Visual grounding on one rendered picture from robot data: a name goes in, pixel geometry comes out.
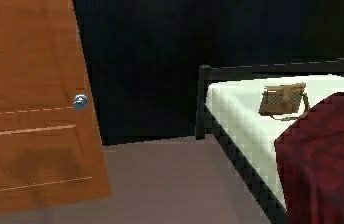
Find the black framed white bed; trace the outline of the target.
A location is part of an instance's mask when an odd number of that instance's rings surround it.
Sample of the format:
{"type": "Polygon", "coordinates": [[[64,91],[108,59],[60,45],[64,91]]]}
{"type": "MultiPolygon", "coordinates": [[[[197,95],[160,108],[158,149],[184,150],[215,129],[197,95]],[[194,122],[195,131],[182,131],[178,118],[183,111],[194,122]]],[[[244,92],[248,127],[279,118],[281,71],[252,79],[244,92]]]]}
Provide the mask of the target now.
{"type": "Polygon", "coordinates": [[[268,217],[287,224],[274,140],[291,125],[258,114],[268,85],[304,82],[309,103],[344,91],[344,59],[280,64],[199,67],[195,137],[215,136],[268,217]]]}

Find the silver round door knob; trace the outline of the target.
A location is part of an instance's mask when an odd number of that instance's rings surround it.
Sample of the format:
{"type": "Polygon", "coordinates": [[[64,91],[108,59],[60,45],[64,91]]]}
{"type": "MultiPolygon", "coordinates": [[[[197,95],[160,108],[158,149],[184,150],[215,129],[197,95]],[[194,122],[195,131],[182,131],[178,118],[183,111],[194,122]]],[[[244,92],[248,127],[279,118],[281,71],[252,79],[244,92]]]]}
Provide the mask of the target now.
{"type": "Polygon", "coordinates": [[[84,110],[87,107],[88,98],[84,94],[78,94],[74,97],[73,108],[75,110],[84,110]]]}

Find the tan checkered handbag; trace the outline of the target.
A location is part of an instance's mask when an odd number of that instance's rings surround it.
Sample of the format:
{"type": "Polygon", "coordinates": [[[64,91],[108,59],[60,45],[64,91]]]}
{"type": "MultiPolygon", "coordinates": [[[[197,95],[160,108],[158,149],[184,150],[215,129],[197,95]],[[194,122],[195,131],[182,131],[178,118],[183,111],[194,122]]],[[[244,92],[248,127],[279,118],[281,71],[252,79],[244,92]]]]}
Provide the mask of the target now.
{"type": "Polygon", "coordinates": [[[310,109],[305,87],[305,83],[266,86],[258,113],[272,119],[275,115],[289,114],[289,117],[279,118],[279,121],[297,120],[310,109]]]}

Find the brown wooden room door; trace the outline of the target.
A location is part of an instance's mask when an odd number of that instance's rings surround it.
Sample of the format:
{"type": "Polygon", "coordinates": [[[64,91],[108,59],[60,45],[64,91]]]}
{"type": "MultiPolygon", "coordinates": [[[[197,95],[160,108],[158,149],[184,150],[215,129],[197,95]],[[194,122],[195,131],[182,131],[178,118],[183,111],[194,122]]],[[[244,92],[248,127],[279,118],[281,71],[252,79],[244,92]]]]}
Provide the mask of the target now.
{"type": "Polygon", "coordinates": [[[72,0],[0,0],[0,215],[109,194],[72,0]]]}

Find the dark red blanket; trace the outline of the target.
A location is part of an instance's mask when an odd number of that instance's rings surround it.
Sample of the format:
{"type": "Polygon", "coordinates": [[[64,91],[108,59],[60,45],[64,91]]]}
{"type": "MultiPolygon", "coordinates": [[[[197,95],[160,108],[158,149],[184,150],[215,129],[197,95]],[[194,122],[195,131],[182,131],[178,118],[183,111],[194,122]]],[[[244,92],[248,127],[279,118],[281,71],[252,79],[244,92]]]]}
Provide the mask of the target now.
{"type": "Polygon", "coordinates": [[[274,142],[289,224],[344,224],[344,92],[313,106],[274,142]]]}

